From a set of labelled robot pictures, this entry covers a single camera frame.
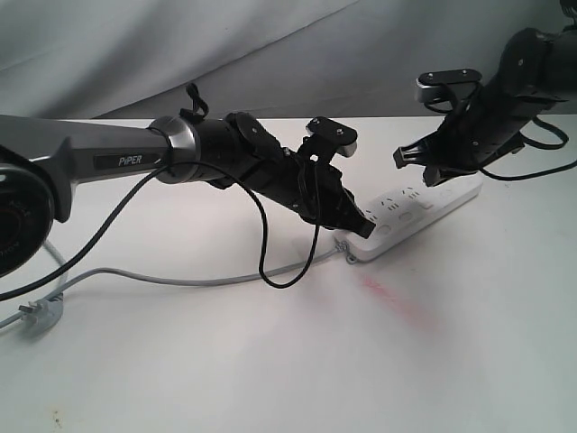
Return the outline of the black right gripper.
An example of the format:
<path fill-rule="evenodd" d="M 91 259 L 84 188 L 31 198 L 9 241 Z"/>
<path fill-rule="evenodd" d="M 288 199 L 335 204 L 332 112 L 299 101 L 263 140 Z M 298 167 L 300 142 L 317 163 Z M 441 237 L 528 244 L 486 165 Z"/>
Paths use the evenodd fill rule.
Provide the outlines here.
<path fill-rule="evenodd" d="M 477 172 L 494 180 L 531 180 L 567 171 L 566 164 L 515 176 L 487 171 L 493 162 L 527 146 L 540 151 L 561 150 L 568 143 L 568 135 L 538 117 L 554 105 L 549 98 L 511 96 L 489 83 L 455 106 L 421 143 L 399 146 L 393 160 L 397 168 L 423 166 L 427 187 Z"/>

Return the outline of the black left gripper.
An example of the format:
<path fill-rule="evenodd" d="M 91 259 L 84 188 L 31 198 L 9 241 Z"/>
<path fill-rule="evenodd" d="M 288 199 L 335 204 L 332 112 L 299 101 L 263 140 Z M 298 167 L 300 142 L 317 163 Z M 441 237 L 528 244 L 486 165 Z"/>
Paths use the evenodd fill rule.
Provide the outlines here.
<path fill-rule="evenodd" d="M 361 238 L 375 229 L 353 203 L 336 169 L 305 161 L 297 155 L 277 160 L 251 156 L 237 158 L 225 169 L 251 190 L 321 226 L 346 226 Z"/>

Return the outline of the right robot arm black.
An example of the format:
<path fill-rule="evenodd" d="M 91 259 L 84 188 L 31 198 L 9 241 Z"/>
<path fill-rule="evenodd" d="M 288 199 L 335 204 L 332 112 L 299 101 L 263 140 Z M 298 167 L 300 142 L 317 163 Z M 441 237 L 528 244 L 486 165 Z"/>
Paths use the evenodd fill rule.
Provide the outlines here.
<path fill-rule="evenodd" d="M 398 168 L 424 167 L 428 187 L 468 176 L 525 146 L 562 149 L 568 136 L 539 115 L 576 98 L 576 28 L 559 33 L 526 28 L 506 44 L 487 82 L 475 69 L 426 72 L 417 100 L 430 110 L 447 103 L 444 120 L 429 135 L 397 148 Z"/>

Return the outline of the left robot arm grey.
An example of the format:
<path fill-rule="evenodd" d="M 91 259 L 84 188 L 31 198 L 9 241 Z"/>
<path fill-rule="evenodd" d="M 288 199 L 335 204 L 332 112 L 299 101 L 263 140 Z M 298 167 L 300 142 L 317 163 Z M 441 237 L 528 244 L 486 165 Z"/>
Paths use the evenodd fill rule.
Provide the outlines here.
<path fill-rule="evenodd" d="M 235 180 L 304 221 L 368 237 L 375 225 L 343 186 L 331 160 L 349 157 L 357 133 L 318 117 L 296 151 L 252 115 L 206 119 L 188 110 L 145 128 L 27 118 L 1 119 L 1 272 L 26 263 L 54 222 L 71 213 L 82 183 L 154 172 L 166 184 Z"/>

